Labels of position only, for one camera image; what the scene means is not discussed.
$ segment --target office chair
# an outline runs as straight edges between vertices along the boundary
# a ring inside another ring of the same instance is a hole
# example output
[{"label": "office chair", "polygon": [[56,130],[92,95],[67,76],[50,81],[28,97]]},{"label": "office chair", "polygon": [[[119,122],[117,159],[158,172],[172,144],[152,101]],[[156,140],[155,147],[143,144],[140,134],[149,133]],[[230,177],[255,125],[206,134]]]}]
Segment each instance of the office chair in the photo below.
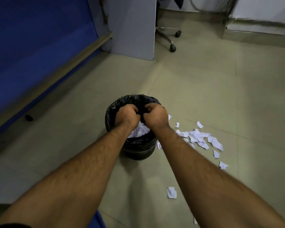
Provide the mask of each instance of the office chair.
[{"label": "office chair", "polygon": [[158,34],[159,36],[161,36],[162,38],[164,38],[165,40],[167,40],[170,43],[170,52],[173,53],[176,50],[176,46],[174,45],[173,41],[168,38],[167,35],[165,35],[163,32],[160,31],[160,29],[178,29],[178,31],[175,33],[175,37],[179,38],[181,35],[181,31],[180,28],[175,28],[175,27],[158,27],[157,26],[157,19],[158,19],[158,9],[160,7],[160,3],[157,2],[156,3],[156,18],[155,18],[155,34]]}]

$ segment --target chair caster wheel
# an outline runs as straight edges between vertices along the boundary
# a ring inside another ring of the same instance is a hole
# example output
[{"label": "chair caster wheel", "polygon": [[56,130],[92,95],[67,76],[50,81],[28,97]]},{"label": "chair caster wheel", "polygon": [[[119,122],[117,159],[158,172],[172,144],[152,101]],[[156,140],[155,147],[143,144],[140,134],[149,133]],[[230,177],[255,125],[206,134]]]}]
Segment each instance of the chair caster wheel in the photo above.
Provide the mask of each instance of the chair caster wheel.
[{"label": "chair caster wheel", "polygon": [[29,122],[31,122],[31,121],[33,121],[34,119],[33,119],[33,117],[32,116],[30,116],[30,115],[25,115],[25,119],[27,120],[27,121],[29,121]]},{"label": "chair caster wheel", "polygon": [[175,45],[170,45],[170,52],[173,53],[175,52],[175,50],[176,50]]},{"label": "chair caster wheel", "polygon": [[177,32],[175,33],[175,37],[176,37],[176,38],[179,38],[179,37],[180,37],[180,34],[181,34],[181,31],[179,30],[179,31],[177,31]]}]

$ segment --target black garbage bag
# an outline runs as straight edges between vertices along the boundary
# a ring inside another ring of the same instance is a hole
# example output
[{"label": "black garbage bag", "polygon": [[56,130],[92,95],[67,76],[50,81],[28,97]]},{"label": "black garbage bag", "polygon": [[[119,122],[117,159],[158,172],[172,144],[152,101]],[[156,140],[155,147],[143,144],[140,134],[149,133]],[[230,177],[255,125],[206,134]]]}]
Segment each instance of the black garbage bag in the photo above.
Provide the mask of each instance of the black garbage bag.
[{"label": "black garbage bag", "polygon": [[[145,105],[148,103],[159,103],[156,98],[149,97],[146,95],[127,95],[114,101],[107,109],[105,114],[105,127],[109,132],[115,126],[115,118],[119,108],[125,106],[126,104],[133,104],[138,108],[138,113],[140,115],[140,121],[145,123],[143,114],[148,112]],[[157,138],[155,134],[150,130],[149,133],[137,137],[128,138],[122,147],[125,155],[134,160],[143,160],[149,157],[155,150]]]}]

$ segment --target hand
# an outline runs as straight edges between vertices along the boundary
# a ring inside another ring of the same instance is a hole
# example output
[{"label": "hand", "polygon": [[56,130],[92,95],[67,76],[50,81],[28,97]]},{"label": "hand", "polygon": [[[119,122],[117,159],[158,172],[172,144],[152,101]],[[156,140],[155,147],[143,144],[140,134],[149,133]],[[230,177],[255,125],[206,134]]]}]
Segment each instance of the hand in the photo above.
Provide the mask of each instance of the hand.
[{"label": "hand", "polygon": [[155,132],[155,130],[163,127],[169,127],[168,113],[162,105],[157,103],[149,103],[145,105],[150,113],[144,113],[146,126]]},{"label": "hand", "polygon": [[136,112],[138,112],[138,109],[133,104],[127,104],[119,108],[115,118],[115,126],[126,124],[133,131],[140,121],[140,115]]}]

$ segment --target forearm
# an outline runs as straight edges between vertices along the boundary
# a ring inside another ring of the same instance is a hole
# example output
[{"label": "forearm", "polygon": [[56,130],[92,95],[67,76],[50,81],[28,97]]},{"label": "forearm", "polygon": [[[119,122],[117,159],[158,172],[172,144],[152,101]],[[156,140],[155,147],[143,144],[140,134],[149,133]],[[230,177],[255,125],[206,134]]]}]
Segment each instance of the forearm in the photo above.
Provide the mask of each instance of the forearm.
[{"label": "forearm", "polygon": [[272,207],[191,148],[171,128],[155,134],[201,227],[285,227],[284,219]]},{"label": "forearm", "polygon": [[87,227],[131,131],[122,124],[61,165],[11,205],[0,224]]}]

